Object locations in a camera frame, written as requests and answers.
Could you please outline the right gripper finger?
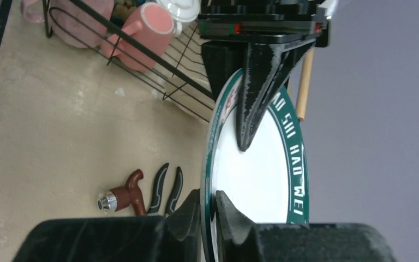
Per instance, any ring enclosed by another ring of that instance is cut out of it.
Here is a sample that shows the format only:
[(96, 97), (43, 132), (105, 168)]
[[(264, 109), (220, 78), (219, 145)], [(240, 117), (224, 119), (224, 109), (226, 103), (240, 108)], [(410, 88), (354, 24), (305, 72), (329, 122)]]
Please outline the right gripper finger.
[(53, 219), (27, 235), (14, 261), (197, 261), (200, 191), (170, 216)]
[(216, 192), (220, 261), (395, 261), (385, 238), (361, 223), (256, 223)]

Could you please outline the pink ceramic mug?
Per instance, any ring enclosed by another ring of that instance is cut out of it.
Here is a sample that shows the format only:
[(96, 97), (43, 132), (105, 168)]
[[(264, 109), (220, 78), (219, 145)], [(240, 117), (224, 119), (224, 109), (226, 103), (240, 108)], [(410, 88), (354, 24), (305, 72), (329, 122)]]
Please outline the pink ceramic mug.
[[(147, 2), (137, 8), (126, 20), (122, 31), (158, 56), (163, 55), (169, 46), (174, 30), (174, 20), (161, 5)], [(111, 35), (101, 46), (102, 53), (117, 57), (130, 69), (145, 72), (153, 68), (156, 62), (119, 39), (117, 34)]]

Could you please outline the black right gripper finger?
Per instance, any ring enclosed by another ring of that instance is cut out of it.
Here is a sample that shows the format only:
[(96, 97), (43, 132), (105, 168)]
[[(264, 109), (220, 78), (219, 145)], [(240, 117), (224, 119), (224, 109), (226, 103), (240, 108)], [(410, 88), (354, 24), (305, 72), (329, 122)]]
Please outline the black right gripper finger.
[(250, 147), (270, 101), (315, 43), (311, 38), (290, 43), (248, 44), (236, 111), (239, 150), (245, 152)]
[(244, 67), (246, 50), (247, 44), (239, 42), (208, 41), (201, 45), (201, 57), (214, 101), (230, 76)]

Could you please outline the green rimmed plate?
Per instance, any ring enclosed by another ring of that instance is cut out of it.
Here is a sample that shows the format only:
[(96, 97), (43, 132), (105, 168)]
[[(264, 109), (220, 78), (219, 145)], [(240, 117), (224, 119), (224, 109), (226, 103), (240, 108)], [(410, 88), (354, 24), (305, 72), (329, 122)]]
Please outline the green rimmed plate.
[(258, 223), (309, 221), (306, 152), (300, 123), (286, 89), (269, 102), (250, 147), (236, 139), (238, 92), (243, 70), (233, 73), (214, 106), (201, 176), (200, 206), (203, 253), (217, 261), (215, 205), (223, 190), (235, 207)]

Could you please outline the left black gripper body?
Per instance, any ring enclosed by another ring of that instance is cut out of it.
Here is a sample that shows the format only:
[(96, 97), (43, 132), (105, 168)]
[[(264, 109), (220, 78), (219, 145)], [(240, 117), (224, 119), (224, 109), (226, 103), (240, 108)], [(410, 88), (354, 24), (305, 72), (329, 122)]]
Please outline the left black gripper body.
[(330, 1), (202, 1), (202, 39), (302, 46), (329, 44)]

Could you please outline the small cream saucer plate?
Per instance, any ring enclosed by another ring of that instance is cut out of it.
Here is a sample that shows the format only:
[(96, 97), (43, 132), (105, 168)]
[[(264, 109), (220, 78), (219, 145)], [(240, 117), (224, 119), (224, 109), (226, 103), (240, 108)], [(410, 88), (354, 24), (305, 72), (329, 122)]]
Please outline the small cream saucer plate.
[[(205, 90), (210, 91), (206, 70), (201, 57), (201, 45), (205, 41), (198, 33), (181, 34), (168, 47), (164, 58), (190, 77)], [(212, 117), (214, 100), (184, 81), (177, 75), (169, 74), (170, 82), (166, 83), (165, 94), (169, 101), (175, 103), (184, 112), (208, 122)]]

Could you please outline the pink faceted ceramic cup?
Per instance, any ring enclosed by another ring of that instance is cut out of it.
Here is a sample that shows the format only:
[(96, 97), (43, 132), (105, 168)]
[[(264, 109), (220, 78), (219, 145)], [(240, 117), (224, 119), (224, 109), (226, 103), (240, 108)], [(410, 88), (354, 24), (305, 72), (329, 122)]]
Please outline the pink faceted ceramic cup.
[(39, 1), (21, 1), (22, 16), (32, 23), (48, 23), (52, 32), (65, 43), (78, 47), (97, 47), (103, 42), (107, 28), (71, 1), (47, 1), (47, 10), (36, 13)]

